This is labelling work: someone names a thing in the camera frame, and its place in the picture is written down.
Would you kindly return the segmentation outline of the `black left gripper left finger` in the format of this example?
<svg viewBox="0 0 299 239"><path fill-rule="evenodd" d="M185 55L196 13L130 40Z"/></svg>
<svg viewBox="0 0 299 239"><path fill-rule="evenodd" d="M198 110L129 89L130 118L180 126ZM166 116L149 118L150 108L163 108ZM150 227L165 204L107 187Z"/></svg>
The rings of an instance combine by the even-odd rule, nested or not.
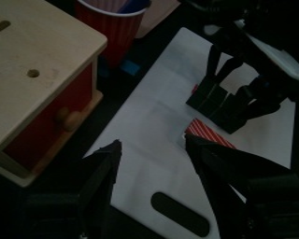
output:
<svg viewBox="0 0 299 239"><path fill-rule="evenodd" d="M115 140L81 161L78 216L81 239L102 239L106 215L122 162L122 142Z"/></svg>

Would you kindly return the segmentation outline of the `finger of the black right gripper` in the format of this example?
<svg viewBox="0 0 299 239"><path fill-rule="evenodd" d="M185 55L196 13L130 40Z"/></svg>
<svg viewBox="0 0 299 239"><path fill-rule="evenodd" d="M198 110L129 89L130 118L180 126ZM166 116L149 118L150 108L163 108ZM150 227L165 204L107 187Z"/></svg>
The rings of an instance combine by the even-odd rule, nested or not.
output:
<svg viewBox="0 0 299 239"><path fill-rule="evenodd" d="M249 85L238 89L238 98L245 104L240 117L250 120L276 112L288 98L288 93L277 82L258 76Z"/></svg>
<svg viewBox="0 0 299 239"><path fill-rule="evenodd" d="M221 69L218 68L222 51L217 46L212 46L205 81L209 85L220 85L232 72L242 66L244 62L233 57L226 61Z"/></svg>

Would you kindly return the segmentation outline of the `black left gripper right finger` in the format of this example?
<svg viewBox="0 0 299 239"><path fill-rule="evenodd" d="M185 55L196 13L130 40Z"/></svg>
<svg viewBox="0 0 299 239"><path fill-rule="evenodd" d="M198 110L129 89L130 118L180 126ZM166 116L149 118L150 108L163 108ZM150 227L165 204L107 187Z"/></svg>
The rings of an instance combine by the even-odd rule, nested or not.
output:
<svg viewBox="0 0 299 239"><path fill-rule="evenodd" d="M193 134L192 158L221 239L299 239L299 178L278 163Z"/></svg>

